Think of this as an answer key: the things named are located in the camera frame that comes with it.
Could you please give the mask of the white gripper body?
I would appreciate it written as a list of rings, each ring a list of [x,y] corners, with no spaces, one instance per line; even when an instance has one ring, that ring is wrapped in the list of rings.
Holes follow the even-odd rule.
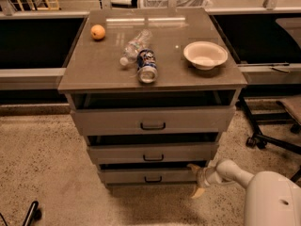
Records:
[[[199,187],[206,188],[217,185],[220,182],[220,177],[215,168],[201,168],[197,172],[197,182]]]

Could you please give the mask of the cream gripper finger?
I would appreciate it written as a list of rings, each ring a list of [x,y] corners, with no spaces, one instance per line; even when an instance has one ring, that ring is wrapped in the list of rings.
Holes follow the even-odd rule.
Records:
[[[201,167],[196,164],[188,164],[187,167],[190,168],[194,174],[198,174],[201,170]]]
[[[191,195],[191,198],[192,199],[196,199],[196,198],[199,198],[202,196],[202,194],[205,192],[205,188],[204,187],[198,187],[198,186],[195,186],[194,187],[194,190],[193,190],[193,193]]]

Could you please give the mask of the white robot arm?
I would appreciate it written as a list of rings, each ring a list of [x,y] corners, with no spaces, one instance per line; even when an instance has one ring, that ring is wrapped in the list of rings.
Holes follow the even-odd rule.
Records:
[[[191,197],[200,197],[209,186],[240,185],[245,191],[244,226],[301,226],[301,187],[273,172],[252,174],[229,159],[214,167],[188,164],[196,177]]]

